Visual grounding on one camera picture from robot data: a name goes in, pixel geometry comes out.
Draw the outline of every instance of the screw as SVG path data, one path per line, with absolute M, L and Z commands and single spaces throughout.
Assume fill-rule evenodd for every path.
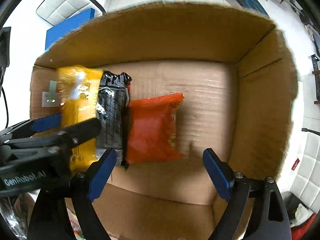
M 78 138 L 74 137 L 74 138 L 72 138 L 72 142 L 73 142 L 74 144 L 78 144 L 79 140 L 78 140 Z
M 51 147 L 48 149 L 48 152 L 49 152 L 49 153 L 52 153 L 52 154 L 58 153 L 58 152 L 60 152 L 60 147 L 58 147 L 58 146 L 51 146 Z
M 275 182 L 275 180 L 273 179 L 273 177 L 266 177 L 267 182 L 273 183 Z
M 82 179 L 85 176 L 85 173 L 81 171 L 81 172 L 78 172 L 76 176 L 77 178 Z
M 241 172 L 237 171 L 237 172 L 235 172 L 235 177 L 237 179 L 242 179 L 243 178 L 243 174 Z
M 60 132 L 57 133 L 57 135 L 63 135 L 65 133 L 67 133 L 67 132 L 66 131 L 60 131 Z

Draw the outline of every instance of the blue gripper pad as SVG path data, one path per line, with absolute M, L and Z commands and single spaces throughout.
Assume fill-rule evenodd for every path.
M 116 160 L 116 151 L 112 149 L 90 181 L 89 192 L 87 194 L 90 202 L 93 202 L 96 198 L 100 197 L 102 190 L 116 165 Z
M 232 169 L 227 163 L 222 162 L 211 148 L 203 152 L 202 161 L 218 195 L 228 202 L 234 184 Z
M 33 121 L 31 129 L 34 132 L 41 133 L 51 128 L 61 125 L 61 114 L 54 114 L 44 118 L 36 119 Z

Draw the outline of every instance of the plastic bag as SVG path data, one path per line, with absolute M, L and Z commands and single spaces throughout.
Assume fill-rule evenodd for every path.
M 97 157 L 100 157 L 106 148 L 111 147 L 117 154 L 116 165 L 121 165 L 123 161 L 123 141 L 126 141 L 123 120 L 130 101 L 131 80 L 131 77 L 124 72 L 115 75 L 106 71 L 100 81 L 96 108 L 102 130 L 97 136 Z
M 182 93 L 132 101 L 126 160 L 129 164 L 183 157 L 176 150 L 176 112 Z
M 61 91 L 61 126 L 66 127 L 96 116 L 99 83 L 103 71 L 80 65 L 58 69 Z M 97 161 L 96 139 L 72 149 L 70 170 L 84 170 Z
M 28 192 L 0 198 L 0 216 L 19 240 L 27 239 L 34 200 Z

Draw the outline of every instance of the yellow package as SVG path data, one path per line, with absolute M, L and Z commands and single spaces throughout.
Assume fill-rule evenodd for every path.
M 58 69 L 61 92 L 61 126 L 66 127 L 96 116 L 96 105 L 102 70 L 80 65 Z M 73 148 L 70 170 L 85 170 L 95 157 L 96 139 Z

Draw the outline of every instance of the blue mat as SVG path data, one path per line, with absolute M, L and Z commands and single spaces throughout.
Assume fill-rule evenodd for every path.
M 47 50 L 55 41 L 68 34 L 70 31 L 79 28 L 80 25 L 86 23 L 90 19 L 93 19 L 93 17 L 94 9 L 89 8 L 47 30 L 45 50 Z

